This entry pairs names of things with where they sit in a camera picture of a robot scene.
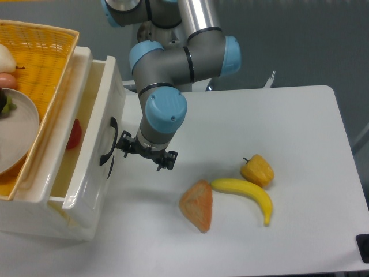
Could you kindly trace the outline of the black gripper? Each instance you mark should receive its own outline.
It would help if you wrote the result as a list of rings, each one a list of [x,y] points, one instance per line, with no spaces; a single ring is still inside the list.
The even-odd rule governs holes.
[[[126,158],[128,154],[139,155],[145,159],[150,159],[157,164],[157,171],[161,169],[173,170],[178,153],[176,151],[159,150],[155,151],[152,147],[144,146],[138,138],[124,130],[115,145],[116,149],[121,150]]]

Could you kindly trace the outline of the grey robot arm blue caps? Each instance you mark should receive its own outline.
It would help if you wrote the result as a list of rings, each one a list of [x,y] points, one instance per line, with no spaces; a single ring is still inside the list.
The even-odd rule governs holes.
[[[150,37],[130,51],[142,120],[136,136],[123,132],[116,147],[172,170],[177,153],[167,147],[187,113],[181,85],[237,72],[238,41],[225,36],[213,1],[103,1],[113,26],[149,23]]]

